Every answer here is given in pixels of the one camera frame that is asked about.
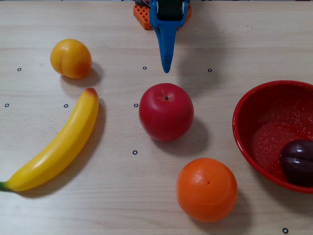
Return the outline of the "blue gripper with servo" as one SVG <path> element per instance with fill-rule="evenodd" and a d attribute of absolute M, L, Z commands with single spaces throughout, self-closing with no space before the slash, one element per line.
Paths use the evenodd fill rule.
<path fill-rule="evenodd" d="M 187 13 L 187 0 L 150 1 L 150 25 L 158 39 L 161 64 L 165 73 L 170 71 L 176 32 L 184 25 Z"/>

